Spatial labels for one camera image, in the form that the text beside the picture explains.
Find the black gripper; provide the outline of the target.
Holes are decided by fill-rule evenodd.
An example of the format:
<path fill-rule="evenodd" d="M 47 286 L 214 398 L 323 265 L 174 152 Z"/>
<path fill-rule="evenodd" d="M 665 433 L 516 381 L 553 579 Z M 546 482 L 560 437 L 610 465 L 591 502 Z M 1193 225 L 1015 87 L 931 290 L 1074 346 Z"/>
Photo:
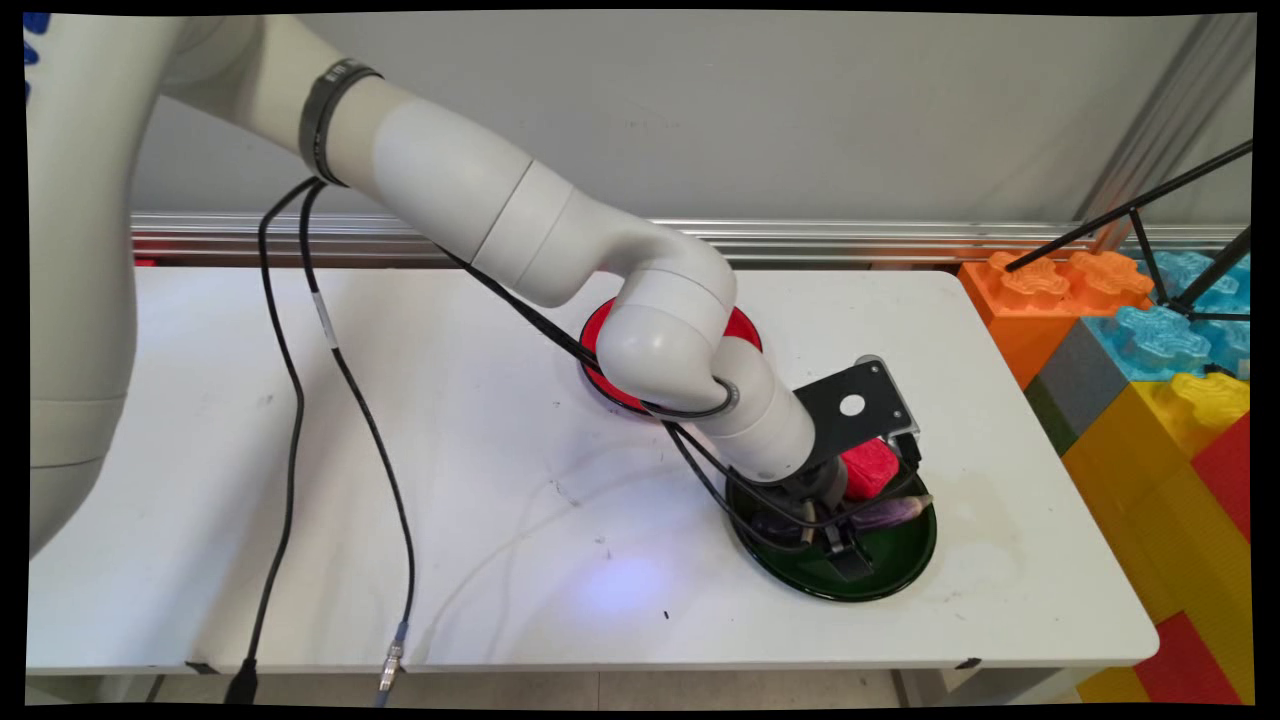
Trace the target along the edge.
<path fill-rule="evenodd" d="M 828 562 L 844 582 L 859 582 L 874 573 L 874 564 L 855 530 L 842 530 L 835 516 L 841 511 L 849 471 L 842 460 L 828 460 L 771 487 L 780 510 L 777 537 L 785 551 L 813 544 L 828 551 Z"/>

